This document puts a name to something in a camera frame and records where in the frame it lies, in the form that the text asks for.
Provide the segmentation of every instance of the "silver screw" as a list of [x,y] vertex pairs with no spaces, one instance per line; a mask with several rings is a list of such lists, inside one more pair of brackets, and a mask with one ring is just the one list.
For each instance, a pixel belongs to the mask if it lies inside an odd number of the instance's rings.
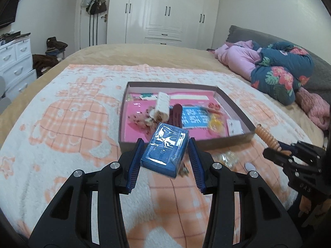
[[76,170],[74,173],[73,173],[73,176],[75,177],[80,177],[82,176],[83,172],[81,170]]
[[249,172],[249,175],[253,178],[259,177],[259,174],[256,171],[253,171],[253,170]]
[[214,163],[212,164],[212,167],[213,167],[214,169],[216,169],[216,170],[219,170],[219,169],[222,168],[222,164],[219,163],[219,162],[214,162]]
[[120,167],[120,164],[118,162],[113,162],[112,164],[110,164],[110,167],[112,169],[118,169]]

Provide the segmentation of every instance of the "white dresser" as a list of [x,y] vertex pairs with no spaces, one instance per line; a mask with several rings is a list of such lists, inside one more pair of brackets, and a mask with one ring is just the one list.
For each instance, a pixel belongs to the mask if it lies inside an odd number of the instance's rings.
[[219,0],[110,0],[107,44],[211,48]]
[[37,79],[32,65],[29,37],[0,46],[0,76],[5,80],[5,97],[13,101]]

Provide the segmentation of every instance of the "coiled orange cord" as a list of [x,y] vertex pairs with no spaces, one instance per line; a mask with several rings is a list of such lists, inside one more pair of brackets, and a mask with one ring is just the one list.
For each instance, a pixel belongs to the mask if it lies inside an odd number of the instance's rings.
[[272,134],[267,131],[264,127],[262,127],[261,124],[258,124],[255,129],[255,133],[262,139],[262,141],[265,142],[265,144],[278,152],[283,153],[284,155],[291,155],[292,152],[288,150],[282,150],[282,148],[279,145],[279,142],[276,140]]

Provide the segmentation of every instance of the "white wall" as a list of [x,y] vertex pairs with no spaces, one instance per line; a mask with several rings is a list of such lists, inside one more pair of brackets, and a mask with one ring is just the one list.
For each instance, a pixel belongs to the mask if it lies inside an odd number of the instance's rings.
[[331,17],[321,0],[220,0],[214,49],[231,25],[289,40],[331,63]]
[[14,31],[31,33],[32,54],[45,54],[46,40],[56,36],[68,44],[66,56],[75,52],[74,28],[77,0],[21,0],[16,21],[0,29],[0,34]]

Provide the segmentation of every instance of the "blue box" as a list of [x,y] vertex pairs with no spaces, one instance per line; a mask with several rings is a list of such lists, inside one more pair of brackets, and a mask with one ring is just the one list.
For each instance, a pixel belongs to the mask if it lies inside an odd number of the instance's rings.
[[141,158],[141,166],[176,178],[188,140],[188,130],[160,123]]

